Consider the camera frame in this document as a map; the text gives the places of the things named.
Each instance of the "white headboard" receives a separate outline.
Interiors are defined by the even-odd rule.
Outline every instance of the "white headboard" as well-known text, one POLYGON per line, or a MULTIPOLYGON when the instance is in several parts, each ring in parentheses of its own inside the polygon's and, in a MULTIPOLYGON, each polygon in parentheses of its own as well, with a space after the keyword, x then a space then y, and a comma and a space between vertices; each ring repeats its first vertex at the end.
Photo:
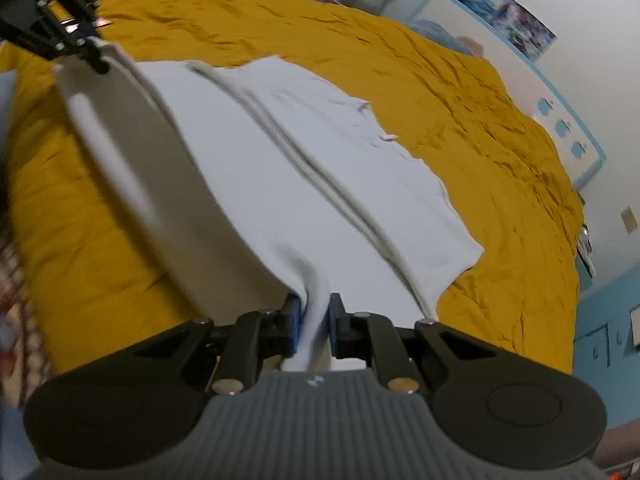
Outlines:
POLYGON ((455 37, 484 48, 515 105, 549 133, 575 189, 582 188, 606 160, 602 148, 560 92, 515 46, 457 0, 425 0, 410 21, 431 20, 455 37))

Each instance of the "bed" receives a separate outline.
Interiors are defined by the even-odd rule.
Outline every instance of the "bed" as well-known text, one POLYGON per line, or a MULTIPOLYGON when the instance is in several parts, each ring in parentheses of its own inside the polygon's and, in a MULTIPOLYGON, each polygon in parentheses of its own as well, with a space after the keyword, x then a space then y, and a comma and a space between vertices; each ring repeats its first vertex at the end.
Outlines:
MULTIPOLYGON (((556 146, 495 68, 404 25, 307 0, 101 0, 104 37, 136 60, 239 66, 277 54, 371 102, 446 184, 485 252, 438 303, 459 330, 570 372, 582 208, 556 146)), ((11 218, 40 329, 63 372, 197 317, 79 142, 50 64, 17 70, 11 218)))

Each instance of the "yellow blanket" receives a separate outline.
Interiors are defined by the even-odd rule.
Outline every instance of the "yellow blanket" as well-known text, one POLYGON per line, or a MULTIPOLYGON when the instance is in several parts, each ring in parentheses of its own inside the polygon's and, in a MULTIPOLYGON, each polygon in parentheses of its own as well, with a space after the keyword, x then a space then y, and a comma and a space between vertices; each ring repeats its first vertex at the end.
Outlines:
MULTIPOLYGON (((582 211, 547 133, 484 60, 397 22, 308 0, 101 0, 101 29, 136 60, 237 66, 279 54, 366 99, 444 181, 485 248, 440 300, 441 320, 569 372, 582 211)), ((58 371, 196 316, 80 145, 50 64, 19 70, 10 196, 27 282, 58 371)))

